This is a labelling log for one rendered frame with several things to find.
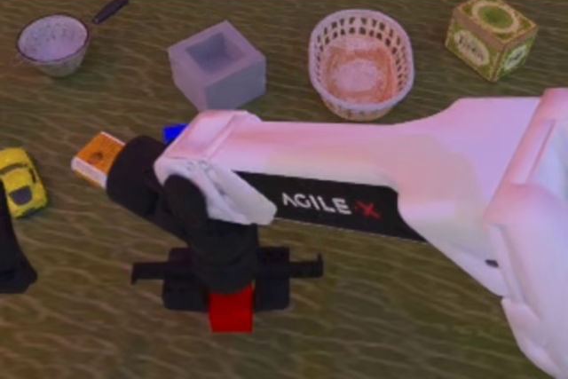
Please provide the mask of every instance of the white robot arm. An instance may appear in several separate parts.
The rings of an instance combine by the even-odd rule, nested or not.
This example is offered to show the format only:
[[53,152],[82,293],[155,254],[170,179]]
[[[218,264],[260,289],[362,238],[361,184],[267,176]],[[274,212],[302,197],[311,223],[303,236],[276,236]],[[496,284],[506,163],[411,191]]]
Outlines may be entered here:
[[161,183],[191,179],[215,219],[428,241],[502,296],[521,350],[556,379],[568,379],[567,169],[568,89],[461,99],[396,125],[209,110],[154,164]]

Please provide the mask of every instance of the strainer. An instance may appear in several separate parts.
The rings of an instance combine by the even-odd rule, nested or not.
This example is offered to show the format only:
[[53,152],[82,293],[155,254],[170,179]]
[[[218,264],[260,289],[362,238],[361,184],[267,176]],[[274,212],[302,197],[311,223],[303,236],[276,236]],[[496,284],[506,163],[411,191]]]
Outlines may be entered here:
[[[91,20],[99,24],[117,13],[128,0],[113,0]],[[18,35],[16,49],[20,59],[47,75],[73,74],[83,62],[91,30],[82,20],[66,13],[46,15],[27,24]]]
[[414,82],[406,31],[377,11],[343,10],[320,21],[310,37],[309,68],[327,108],[353,121],[387,114]]

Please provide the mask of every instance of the yellow toy car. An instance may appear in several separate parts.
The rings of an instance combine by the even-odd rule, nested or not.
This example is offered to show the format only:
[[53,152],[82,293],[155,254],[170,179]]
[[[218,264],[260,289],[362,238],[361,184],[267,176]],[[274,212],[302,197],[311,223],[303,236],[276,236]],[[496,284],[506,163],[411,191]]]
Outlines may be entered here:
[[0,150],[0,179],[12,217],[26,217],[47,204],[36,168],[22,148]]

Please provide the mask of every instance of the gray box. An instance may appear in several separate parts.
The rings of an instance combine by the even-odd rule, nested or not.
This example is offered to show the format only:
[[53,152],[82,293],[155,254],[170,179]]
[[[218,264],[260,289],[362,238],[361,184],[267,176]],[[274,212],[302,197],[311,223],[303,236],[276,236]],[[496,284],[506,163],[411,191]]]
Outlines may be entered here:
[[168,48],[174,83],[198,111],[238,109],[266,91],[266,58],[223,21]]

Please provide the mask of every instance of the pan handle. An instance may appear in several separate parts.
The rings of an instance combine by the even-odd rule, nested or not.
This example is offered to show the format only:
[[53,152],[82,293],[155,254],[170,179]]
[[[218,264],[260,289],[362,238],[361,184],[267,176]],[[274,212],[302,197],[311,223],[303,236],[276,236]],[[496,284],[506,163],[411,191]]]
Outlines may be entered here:
[[93,24],[100,24],[101,22],[109,19],[117,12],[119,12],[124,6],[128,4],[129,0],[112,0],[106,4],[97,14],[92,17]]

